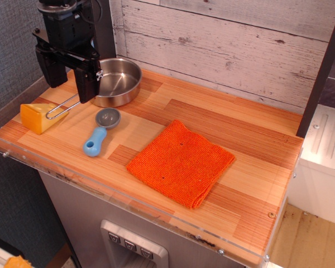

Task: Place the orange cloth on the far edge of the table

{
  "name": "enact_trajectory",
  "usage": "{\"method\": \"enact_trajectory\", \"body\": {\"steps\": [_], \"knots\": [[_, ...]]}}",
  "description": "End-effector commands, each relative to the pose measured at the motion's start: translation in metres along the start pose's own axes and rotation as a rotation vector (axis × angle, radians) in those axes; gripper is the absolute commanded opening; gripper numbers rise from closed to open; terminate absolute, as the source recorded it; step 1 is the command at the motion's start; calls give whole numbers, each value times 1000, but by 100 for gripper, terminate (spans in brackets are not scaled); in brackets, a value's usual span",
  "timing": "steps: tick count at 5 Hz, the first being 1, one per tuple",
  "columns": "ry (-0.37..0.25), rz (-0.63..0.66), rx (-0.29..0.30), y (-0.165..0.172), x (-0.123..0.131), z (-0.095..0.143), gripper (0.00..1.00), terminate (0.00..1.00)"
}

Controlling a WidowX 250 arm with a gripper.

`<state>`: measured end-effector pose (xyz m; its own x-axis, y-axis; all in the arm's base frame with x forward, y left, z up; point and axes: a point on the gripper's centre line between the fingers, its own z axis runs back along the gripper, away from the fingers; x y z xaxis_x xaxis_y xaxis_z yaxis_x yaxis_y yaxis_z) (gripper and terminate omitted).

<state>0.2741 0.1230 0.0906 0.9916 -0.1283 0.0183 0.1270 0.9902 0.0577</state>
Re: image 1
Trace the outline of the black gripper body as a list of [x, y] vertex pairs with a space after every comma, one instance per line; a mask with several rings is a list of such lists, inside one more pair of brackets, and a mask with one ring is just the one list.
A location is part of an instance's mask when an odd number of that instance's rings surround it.
[[42, 70], [99, 70], [93, 11], [41, 11], [45, 29], [35, 29], [36, 56]]

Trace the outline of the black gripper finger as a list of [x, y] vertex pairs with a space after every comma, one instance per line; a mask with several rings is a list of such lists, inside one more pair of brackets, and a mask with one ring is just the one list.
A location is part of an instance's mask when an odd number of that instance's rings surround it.
[[86, 103], [98, 95], [103, 78], [100, 63], [81, 65], [74, 70], [74, 75], [81, 103]]
[[36, 46], [35, 52], [45, 80], [51, 88], [68, 81], [65, 65], [59, 61], [54, 52], [46, 51], [40, 46]]

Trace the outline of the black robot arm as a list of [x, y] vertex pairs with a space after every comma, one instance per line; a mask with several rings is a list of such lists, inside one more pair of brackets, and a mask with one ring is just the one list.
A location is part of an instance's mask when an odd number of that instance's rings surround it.
[[98, 95], [103, 76], [99, 52], [93, 46], [94, 17], [90, 1], [38, 1], [45, 29], [36, 28], [37, 61], [52, 88], [67, 82], [66, 68], [74, 71], [81, 103]]

